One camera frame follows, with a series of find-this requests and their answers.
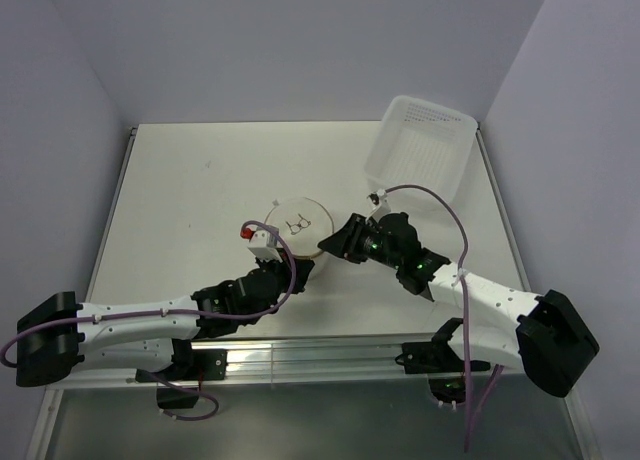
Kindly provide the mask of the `white mesh laundry bag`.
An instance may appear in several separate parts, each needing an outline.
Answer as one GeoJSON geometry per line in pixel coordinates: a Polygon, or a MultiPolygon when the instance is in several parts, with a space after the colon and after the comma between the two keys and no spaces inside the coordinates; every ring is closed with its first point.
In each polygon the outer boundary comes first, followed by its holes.
{"type": "Polygon", "coordinates": [[[319,202],[308,197],[274,200],[265,223],[276,227],[297,260],[311,260],[313,280],[321,274],[328,255],[318,243],[335,232],[333,217],[319,202]]]}

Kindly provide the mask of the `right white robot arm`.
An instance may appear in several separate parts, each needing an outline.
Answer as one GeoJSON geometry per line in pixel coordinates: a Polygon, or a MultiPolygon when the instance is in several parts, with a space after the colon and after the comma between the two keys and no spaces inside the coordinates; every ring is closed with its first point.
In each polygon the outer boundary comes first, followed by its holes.
{"type": "Polygon", "coordinates": [[[409,293],[462,310],[427,342],[405,343],[396,358],[408,374],[483,372],[501,365],[522,371],[559,398],[574,387],[600,346],[569,298],[556,291],[518,291],[464,273],[425,247],[406,213],[380,220],[353,214],[321,251],[351,263],[368,260],[395,271],[409,293]]]}

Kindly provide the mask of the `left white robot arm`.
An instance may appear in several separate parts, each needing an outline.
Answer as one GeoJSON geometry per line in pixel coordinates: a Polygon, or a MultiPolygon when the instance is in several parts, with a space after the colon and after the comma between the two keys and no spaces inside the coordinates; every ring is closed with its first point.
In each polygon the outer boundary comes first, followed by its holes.
{"type": "Polygon", "coordinates": [[[1,362],[22,388],[102,369],[183,379],[195,366],[192,341],[233,334],[276,312],[304,291],[314,267],[311,260],[260,260],[235,280],[145,305],[81,303],[72,291],[56,293],[17,322],[16,359],[1,362]]]}

